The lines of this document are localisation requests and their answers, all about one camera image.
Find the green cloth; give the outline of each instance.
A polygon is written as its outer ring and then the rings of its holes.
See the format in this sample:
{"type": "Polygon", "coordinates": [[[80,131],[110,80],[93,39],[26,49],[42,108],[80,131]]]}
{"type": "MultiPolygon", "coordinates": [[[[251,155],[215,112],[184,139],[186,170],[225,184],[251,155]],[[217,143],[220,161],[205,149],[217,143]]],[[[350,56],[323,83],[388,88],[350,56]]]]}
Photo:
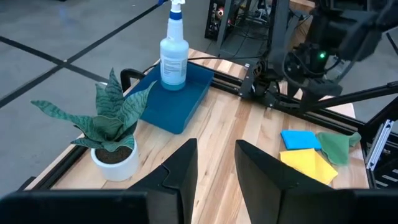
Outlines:
{"type": "Polygon", "coordinates": [[[361,135],[359,133],[354,133],[352,136],[318,133],[317,138],[328,160],[334,165],[345,166],[349,164],[349,148],[361,140],[361,135]]]}

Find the blue sponge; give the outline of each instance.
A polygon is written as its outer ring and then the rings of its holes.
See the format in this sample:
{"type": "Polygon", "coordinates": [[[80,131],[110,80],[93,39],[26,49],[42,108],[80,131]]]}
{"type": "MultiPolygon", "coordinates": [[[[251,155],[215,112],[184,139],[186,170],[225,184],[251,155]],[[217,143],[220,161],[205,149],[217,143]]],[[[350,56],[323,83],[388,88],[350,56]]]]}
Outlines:
{"type": "Polygon", "coordinates": [[[312,131],[283,130],[281,133],[287,150],[315,149],[320,150],[321,144],[312,131]]]}

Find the wooden table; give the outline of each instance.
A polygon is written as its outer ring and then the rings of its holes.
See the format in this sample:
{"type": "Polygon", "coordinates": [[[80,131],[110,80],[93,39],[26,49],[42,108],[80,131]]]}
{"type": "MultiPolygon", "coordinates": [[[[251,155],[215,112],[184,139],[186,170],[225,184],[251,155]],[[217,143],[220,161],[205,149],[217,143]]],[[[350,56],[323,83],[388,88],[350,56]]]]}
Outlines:
{"type": "MultiPolygon", "coordinates": [[[[191,50],[190,57],[209,55],[191,50]]],[[[225,60],[195,61],[232,76],[242,78],[246,69],[225,60]]],[[[286,91],[285,83],[281,84],[286,91]]],[[[334,111],[354,117],[352,104],[336,106],[334,111]]],[[[91,160],[90,151],[54,185],[53,189],[125,189],[146,176],[189,138],[198,139],[198,182],[192,223],[250,223],[234,164],[235,140],[247,142],[278,158],[285,150],[280,137],[283,129],[314,132],[330,131],[280,111],[242,100],[227,92],[210,88],[183,134],[173,135],[144,121],[135,132],[140,168],[131,179],[110,182],[103,179],[91,160]]],[[[29,186],[32,188],[73,146],[68,147],[29,186]]],[[[358,144],[350,151],[350,165],[335,167],[338,176],[331,186],[368,188],[363,155],[358,144]]]]}

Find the spray bottle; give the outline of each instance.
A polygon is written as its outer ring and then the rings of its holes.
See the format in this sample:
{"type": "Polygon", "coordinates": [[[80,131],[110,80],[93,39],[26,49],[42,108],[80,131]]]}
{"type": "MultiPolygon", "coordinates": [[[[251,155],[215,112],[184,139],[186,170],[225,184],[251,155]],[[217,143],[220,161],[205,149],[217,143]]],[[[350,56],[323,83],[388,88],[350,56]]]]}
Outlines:
{"type": "Polygon", "coordinates": [[[185,86],[189,44],[183,39],[181,4],[185,4],[185,0],[171,2],[167,37],[160,42],[160,73],[162,86],[177,91],[185,86]]]}

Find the microfiber cloth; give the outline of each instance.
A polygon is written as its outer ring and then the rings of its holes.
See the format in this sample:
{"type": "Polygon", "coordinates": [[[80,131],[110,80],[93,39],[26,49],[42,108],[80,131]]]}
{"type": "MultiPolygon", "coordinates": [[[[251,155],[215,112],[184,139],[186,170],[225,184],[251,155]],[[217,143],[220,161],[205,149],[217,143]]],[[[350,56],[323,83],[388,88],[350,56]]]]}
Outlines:
{"type": "Polygon", "coordinates": [[[349,148],[355,146],[361,135],[354,133],[352,136],[333,133],[318,133],[318,140],[322,145],[322,152],[328,160],[338,166],[349,164],[349,148]]]}
{"type": "Polygon", "coordinates": [[[280,152],[280,160],[323,184],[329,184],[338,174],[337,171],[313,149],[280,152]]]}
{"type": "Polygon", "coordinates": [[[322,148],[312,131],[283,130],[280,135],[282,135],[287,150],[320,150],[322,148]]]}

